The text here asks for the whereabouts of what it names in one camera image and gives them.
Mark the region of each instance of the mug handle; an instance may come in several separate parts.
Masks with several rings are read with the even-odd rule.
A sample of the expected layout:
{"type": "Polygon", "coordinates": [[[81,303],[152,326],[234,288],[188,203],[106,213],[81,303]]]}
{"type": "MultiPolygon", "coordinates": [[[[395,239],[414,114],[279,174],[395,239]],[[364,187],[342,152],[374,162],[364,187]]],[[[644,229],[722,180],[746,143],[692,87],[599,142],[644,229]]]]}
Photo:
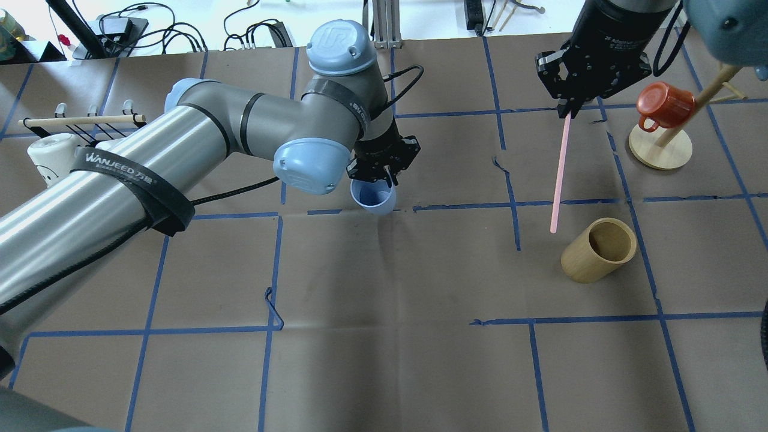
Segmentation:
{"type": "Polygon", "coordinates": [[[653,132],[653,131],[655,131],[656,129],[659,128],[659,122],[655,121],[655,120],[654,120],[654,123],[649,128],[646,128],[645,127],[645,121],[647,119],[648,119],[648,117],[646,117],[645,115],[641,115],[640,116],[640,121],[638,122],[638,124],[640,125],[640,129],[643,129],[646,132],[653,132]]]}

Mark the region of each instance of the bamboo cup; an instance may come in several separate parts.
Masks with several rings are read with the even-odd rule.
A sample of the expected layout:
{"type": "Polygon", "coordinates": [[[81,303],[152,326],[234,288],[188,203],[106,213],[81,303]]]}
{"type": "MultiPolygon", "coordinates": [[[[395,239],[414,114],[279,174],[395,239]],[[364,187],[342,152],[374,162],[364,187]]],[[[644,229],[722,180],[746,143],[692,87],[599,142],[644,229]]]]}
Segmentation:
{"type": "Polygon", "coordinates": [[[614,218],[592,222],[560,257],[563,271],[580,284],[590,284],[627,263],[637,252],[631,228],[614,218]]]}

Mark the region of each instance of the orange mug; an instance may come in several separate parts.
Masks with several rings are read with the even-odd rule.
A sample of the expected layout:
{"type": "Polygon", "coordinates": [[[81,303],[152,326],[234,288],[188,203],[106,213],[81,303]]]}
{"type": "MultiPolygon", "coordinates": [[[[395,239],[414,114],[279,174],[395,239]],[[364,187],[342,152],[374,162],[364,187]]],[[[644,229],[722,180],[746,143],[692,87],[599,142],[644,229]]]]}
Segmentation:
{"type": "Polygon", "coordinates": [[[637,97],[637,110],[640,112],[640,127],[646,132],[662,128],[676,128],[685,123],[694,114],[696,100],[690,91],[680,90],[664,81],[648,85],[637,97]],[[654,123],[645,127],[645,121],[654,123]]]}

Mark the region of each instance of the robotic arm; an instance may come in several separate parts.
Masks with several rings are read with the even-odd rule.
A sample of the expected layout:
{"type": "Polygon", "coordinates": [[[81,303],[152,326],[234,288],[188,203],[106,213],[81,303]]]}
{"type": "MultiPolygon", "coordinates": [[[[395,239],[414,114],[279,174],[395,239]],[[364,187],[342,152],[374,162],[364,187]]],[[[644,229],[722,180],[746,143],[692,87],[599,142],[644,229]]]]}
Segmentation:
{"type": "MultiPolygon", "coordinates": [[[[683,0],[690,23],[712,55],[730,65],[768,63],[768,3],[683,0]]],[[[575,117],[597,96],[609,98],[651,75],[643,52],[677,0],[586,0],[573,35],[536,57],[558,115],[575,117]]]]}
{"type": "Polygon", "coordinates": [[[181,194],[235,151],[274,160],[280,179],[311,194],[333,191],[345,171],[396,183],[419,143],[399,134],[366,30],[329,22],[307,54],[316,74],[300,101],[185,78],[157,120],[109,152],[79,151],[78,167],[101,171],[73,171],[0,219],[0,377],[26,334],[120,244],[168,221],[176,227],[163,232],[183,231],[194,210],[175,205],[181,194]]]}

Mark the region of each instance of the pink stick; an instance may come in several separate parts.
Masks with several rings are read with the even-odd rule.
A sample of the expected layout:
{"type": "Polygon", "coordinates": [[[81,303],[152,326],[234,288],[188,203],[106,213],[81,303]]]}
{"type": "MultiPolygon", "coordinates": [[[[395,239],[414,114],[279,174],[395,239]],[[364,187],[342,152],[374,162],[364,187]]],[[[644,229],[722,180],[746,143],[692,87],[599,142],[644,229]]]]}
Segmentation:
{"type": "Polygon", "coordinates": [[[571,130],[571,115],[565,116],[563,124],[563,141],[560,143],[560,160],[558,161],[558,179],[554,183],[554,199],[552,200],[552,221],[549,232],[558,232],[558,216],[560,215],[560,195],[563,191],[563,171],[565,170],[565,149],[568,147],[568,132],[571,130]]]}

